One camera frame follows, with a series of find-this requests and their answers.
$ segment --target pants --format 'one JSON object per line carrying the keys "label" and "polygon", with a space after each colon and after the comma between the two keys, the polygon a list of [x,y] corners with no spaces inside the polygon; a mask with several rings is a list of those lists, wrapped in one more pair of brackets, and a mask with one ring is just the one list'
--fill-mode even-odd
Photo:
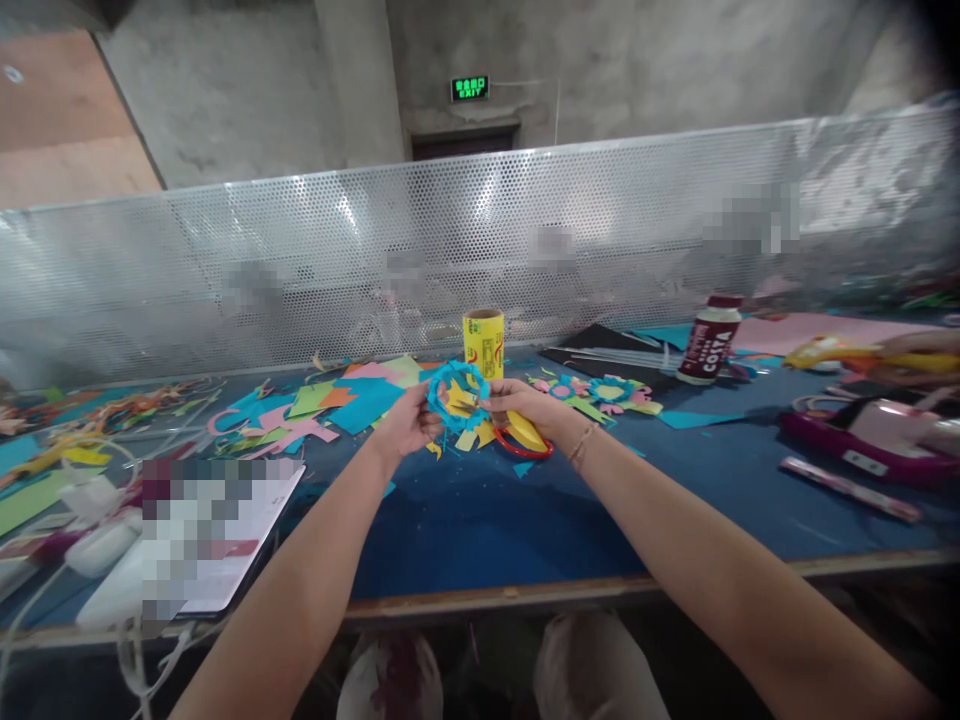
{"label": "pants", "polygon": [[[633,637],[613,615],[554,618],[537,656],[533,691],[542,720],[669,720]],[[364,636],[351,657],[338,720],[441,720],[443,686],[417,632]]]}

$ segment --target forearm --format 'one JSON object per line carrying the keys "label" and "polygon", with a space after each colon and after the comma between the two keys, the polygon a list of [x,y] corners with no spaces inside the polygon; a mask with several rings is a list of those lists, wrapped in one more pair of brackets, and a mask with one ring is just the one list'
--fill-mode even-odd
{"label": "forearm", "polygon": [[290,717],[343,620],[399,461],[370,442],[360,449],[254,583],[173,717]]}
{"label": "forearm", "polygon": [[[572,442],[561,450],[571,452]],[[924,694],[916,680],[816,590],[602,430],[584,445],[581,473],[667,595],[774,712],[798,714],[807,697],[808,709],[819,708],[818,692],[835,699],[838,713],[849,702],[861,717],[908,717],[916,707]],[[804,678],[807,697],[796,692]]]}

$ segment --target tape roll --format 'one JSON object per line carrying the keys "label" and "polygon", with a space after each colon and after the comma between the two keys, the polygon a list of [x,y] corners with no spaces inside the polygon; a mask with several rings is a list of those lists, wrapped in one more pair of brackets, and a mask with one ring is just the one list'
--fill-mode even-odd
{"label": "tape roll", "polygon": [[463,357],[484,380],[503,378],[503,311],[472,310],[463,316]]}

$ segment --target white bottle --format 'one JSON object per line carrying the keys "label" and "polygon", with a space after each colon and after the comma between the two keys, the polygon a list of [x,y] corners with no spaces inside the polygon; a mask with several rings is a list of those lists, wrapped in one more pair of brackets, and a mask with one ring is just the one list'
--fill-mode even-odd
{"label": "white bottle", "polygon": [[717,379],[730,344],[743,316],[743,298],[735,295],[711,295],[690,331],[687,351],[677,377],[691,385],[709,385]]}

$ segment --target green exit sign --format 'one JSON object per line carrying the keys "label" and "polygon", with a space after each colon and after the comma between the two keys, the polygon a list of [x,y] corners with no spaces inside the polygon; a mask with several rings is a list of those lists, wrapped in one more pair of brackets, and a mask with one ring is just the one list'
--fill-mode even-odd
{"label": "green exit sign", "polygon": [[487,75],[455,78],[450,81],[450,102],[486,100],[488,97],[490,97],[490,78]]}

